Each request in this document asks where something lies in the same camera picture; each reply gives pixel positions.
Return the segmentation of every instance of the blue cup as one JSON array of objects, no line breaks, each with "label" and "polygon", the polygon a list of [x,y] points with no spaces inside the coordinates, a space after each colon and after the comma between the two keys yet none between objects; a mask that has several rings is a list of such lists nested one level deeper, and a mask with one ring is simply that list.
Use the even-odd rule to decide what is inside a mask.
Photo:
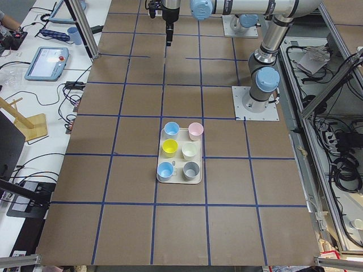
[{"label": "blue cup", "polygon": [[165,137],[167,139],[176,140],[179,134],[180,127],[176,122],[169,122],[164,127]]},{"label": "blue cup", "polygon": [[174,172],[174,166],[171,163],[163,162],[160,163],[157,170],[158,181],[167,181],[171,178]]},{"label": "blue cup", "polygon": [[82,44],[82,38],[78,32],[77,27],[70,27],[70,28],[68,28],[67,32],[70,37],[70,41],[74,42],[75,45]]}]

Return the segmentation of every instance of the table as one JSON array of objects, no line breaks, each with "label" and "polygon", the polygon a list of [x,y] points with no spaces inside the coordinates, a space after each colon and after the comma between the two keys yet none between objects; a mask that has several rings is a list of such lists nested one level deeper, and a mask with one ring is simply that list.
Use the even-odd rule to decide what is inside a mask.
[{"label": "table", "polygon": [[[37,253],[44,265],[311,265],[319,254],[289,132],[236,121],[261,40],[182,3],[171,48],[141,1],[113,1]],[[203,180],[155,179],[165,123],[204,125]]]},{"label": "table", "polygon": [[[107,14],[110,0],[96,1],[87,0],[88,6],[86,9],[86,16],[89,24],[91,26],[103,25],[105,21],[105,16]],[[37,0],[34,6],[52,8],[54,1]],[[40,22],[40,12],[39,10],[32,10],[29,12],[22,25],[27,25],[32,22]],[[49,23],[47,29],[52,29],[55,31],[66,32],[67,27],[70,25],[58,25]],[[43,104],[49,104],[57,100],[57,86],[66,81],[76,80],[89,66],[92,64],[86,50],[83,46],[68,45],[64,42],[59,42],[57,40],[46,41],[40,38],[34,38],[34,35],[38,32],[40,28],[39,24],[29,26],[25,28],[29,32],[28,36],[24,40],[18,51],[13,51],[9,56],[0,58],[0,65],[10,61],[27,61],[30,62],[33,56],[40,46],[64,46],[69,49],[70,59],[66,65],[66,68],[56,82],[30,82],[24,80],[24,74],[27,71],[27,65],[16,65],[5,67],[0,71],[0,81],[3,84],[3,89],[0,92],[2,98],[7,98],[14,93],[22,90],[36,93],[39,100]],[[95,40],[98,43],[100,39],[100,33],[95,34]],[[10,72],[18,73],[17,79],[20,79],[17,84],[6,85],[5,80],[9,81]],[[87,82],[89,72],[86,72],[80,81]],[[17,99],[22,97],[23,100],[18,103],[18,109],[24,116],[32,116],[39,113],[45,113],[48,122],[48,135],[49,137],[35,143],[32,145],[25,144],[22,155],[19,159],[18,164],[22,164],[29,159],[36,156],[47,154],[47,153],[65,153],[69,135],[65,134],[64,122],[59,120],[58,107],[63,100],[63,94],[61,93],[61,88],[59,89],[61,100],[51,106],[42,107],[40,106],[35,96],[27,93],[20,93],[12,98]],[[71,113],[73,106],[66,103],[62,106],[62,112],[65,115]],[[9,114],[7,114],[10,120],[14,120]],[[54,155],[39,158],[34,163],[31,164],[31,168],[25,168],[19,173],[22,176],[29,175],[31,173],[40,171],[53,171],[59,173],[63,161],[63,156]],[[39,178],[39,181],[49,181],[47,179]],[[18,237],[20,229],[23,225],[23,218],[12,218],[6,216],[9,204],[2,203],[0,206],[0,235],[2,240],[2,246],[0,248],[0,257],[8,257],[14,246],[14,242]]]},{"label": "table", "polygon": [[[87,8],[85,9],[85,14],[88,20],[90,27],[93,26],[102,26],[105,22],[105,16],[107,14],[109,5],[111,0],[106,1],[95,1],[95,0],[88,0],[86,1]],[[35,7],[43,7],[45,9],[52,9],[54,5],[54,1],[47,1],[47,0],[37,0],[34,4]],[[26,26],[33,22],[41,22],[40,17],[42,15],[42,11],[38,9],[31,10],[27,17],[24,19],[22,26]],[[47,29],[67,33],[67,29],[72,25],[69,24],[55,24],[49,22],[47,25]],[[28,32],[28,36],[24,40],[24,44],[21,45],[19,50],[13,51],[9,56],[3,57],[3,62],[10,62],[10,61],[26,61],[31,62],[37,49],[40,46],[61,46],[67,47],[69,49],[70,59],[67,62],[65,69],[68,70],[85,70],[87,69],[92,63],[88,54],[83,45],[69,45],[65,42],[58,41],[58,40],[44,40],[39,37],[34,37],[35,34],[38,33],[39,29],[43,26],[41,24],[30,25],[25,27],[25,31]],[[101,33],[94,34],[94,38],[96,43],[99,43],[101,37]]]}]

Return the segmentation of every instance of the tray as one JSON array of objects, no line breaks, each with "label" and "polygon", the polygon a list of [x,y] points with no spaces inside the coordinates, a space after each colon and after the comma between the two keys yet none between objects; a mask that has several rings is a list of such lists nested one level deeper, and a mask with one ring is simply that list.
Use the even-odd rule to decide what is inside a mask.
[{"label": "tray", "polygon": [[[166,140],[164,129],[161,131],[160,137],[160,148],[159,148],[159,155],[158,155],[158,165],[163,162],[169,162],[174,166],[174,173],[171,178],[167,181],[159,181],[162,183],[175,183],[175,184],[198,184],[202,180],[202,172],[203,172],[203,165],[202,165],[202,140],[192,141],[189,138],[188,129],[180,128],[178,138],[176,139],[178,143],[178,150],[173,158],[167,158],[163,154],[163,143]],[[197,147],[197,155],[193,160],[185,160],[182,153],[182,147],[186,143],[194,143]],[[199,165],[200,171],[199,174],[193,180],[186,180],[183,174],[183,167],[187,162],[195,162]]]}]

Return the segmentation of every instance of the wooden stand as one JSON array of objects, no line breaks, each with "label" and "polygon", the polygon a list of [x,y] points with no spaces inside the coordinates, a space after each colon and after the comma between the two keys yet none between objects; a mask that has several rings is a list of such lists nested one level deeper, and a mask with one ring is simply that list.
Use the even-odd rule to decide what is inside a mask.
[{"label": "wooden stand", "polygon": [[45,114],[41,113],[25,118],[16,108],[16,103],[21,101],[21,99],[22,98],[15,100],[12,103],[8,103],[0,97],[0,108],[3,108],[15,117],[14,125],[24,134],[25,141],[46,136],[48,134],[48,129]]}]

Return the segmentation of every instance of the grid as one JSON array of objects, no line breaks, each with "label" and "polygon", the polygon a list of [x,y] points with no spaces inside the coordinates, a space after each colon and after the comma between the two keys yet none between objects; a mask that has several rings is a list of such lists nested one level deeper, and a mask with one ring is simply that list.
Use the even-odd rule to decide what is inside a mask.
[{"label": "grid", "polygon": [[[260,41],[243,42],[250,48],[240,52],[240,40],[222,36],[220,18],[211,18],[210,25],[219,28],[209,29],[209,23],[191,20],[183,3],[176,24],[188,27],[176,28],[167,49],[164,33],[158,32],[164,22],[149,28],[142,7],[143,0],[111,4],[102,56],[91,70],[37,250],[43,263],[313,263],[316,240],[283,118],[273,123],[234,118],[230,86],[250,84],[244,56]],[[178,48],[179,41],[197,50]],[[195,67],[198,73],[180,75]],[[193,121],[205,127],[200,185],[170,187],[155,180],[159,132],[171,120],[181,127]],[[266,172],[280,178],[266,178]]]}]

